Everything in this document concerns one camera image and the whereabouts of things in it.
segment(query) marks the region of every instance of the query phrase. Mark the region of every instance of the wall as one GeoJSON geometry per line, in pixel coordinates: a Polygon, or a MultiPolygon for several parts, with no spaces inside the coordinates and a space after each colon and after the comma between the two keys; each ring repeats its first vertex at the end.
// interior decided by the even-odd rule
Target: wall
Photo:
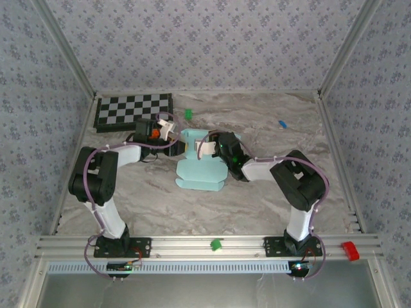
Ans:
{"type": "Polygon", "coordinates": [[[317,89],[363,0],[48,0],[95,90],[317,89]]]}
{"type": "Polygon", "coordinates": [[[15,307],[88,100],[31,3],[0,5],[0,307],[15,307]]]}
{"type": "Polygon", "coordinates": [[[411,307],[411,4],[384,1],[326,101],[369,232],[411,307]]]}

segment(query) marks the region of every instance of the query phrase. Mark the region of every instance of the green block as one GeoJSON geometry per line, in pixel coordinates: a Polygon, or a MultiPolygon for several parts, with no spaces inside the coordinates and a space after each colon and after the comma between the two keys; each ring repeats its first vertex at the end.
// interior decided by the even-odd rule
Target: green block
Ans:
{"type": "Polygon", "coordinates": [[[186,120],[191,120],[193,118],[193,111],[191,109],[186,109],[186,114],[184,115],[186,120]]]}
{"type": "Polygon", "coordinates": [[[210,243],[211,249],[215,252],[222,247],[220,239],[215,239],[210,243]]]}

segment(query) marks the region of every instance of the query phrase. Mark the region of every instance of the black and white checkerboard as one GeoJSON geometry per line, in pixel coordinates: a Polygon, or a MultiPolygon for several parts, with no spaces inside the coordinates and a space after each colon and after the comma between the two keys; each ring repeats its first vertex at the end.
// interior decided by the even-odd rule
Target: black and white checkerboard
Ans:
{"type": "MultiPolygon", "coordinates": [[[[100,98],[94,127],[98,133],[134,130],[137,119],[155,119],[160,111],[173,113],[171,93],[100,98]]],[[[160,118],[168,120],[164,114],[160,118]]]]}

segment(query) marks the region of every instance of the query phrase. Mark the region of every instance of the red block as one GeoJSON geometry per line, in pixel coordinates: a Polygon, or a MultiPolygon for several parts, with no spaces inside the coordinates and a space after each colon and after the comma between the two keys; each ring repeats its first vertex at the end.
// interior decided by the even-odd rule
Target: red block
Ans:
{"type": "Polygon", "coordinates": [[[360,258],[360,254],[358,253],[358,250],[353,242],[345,242],[342,243],[341,246],[350,261],[355,261],[360,258]]]}

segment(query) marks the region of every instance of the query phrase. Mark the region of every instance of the marble surface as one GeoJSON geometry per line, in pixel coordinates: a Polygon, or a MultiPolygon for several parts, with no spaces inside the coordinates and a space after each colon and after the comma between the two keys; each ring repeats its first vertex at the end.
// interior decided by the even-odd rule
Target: marble surface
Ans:
{"type": "MultiPolygon", "coordinates": [[[[175,114],[193,110],[183,128],[221,129],[241,135],[258,157],[281,156],[301,150],[327,174],[331,191],[315,217],[317,232],[347,232],[349,211],[344,203],[317,106],[288,94],[173,94],[175,114]],[[283,120],[287,129],[278,124],[283,120]]],[[[100,147],[123,141],[128,132],[99,133],[89,119],[83,145],[100,147]]],[[[290,204],[273,182],[237,182],[230,175],[219,192],[180,189],[175,169],[180,158],[159,155],[150,164],[120,169],[115,202],[130,233],[137,234],[282,234],[290,204]]],[[[59,234],[97,232],[90,212],[67,195],[59,234]]]]}

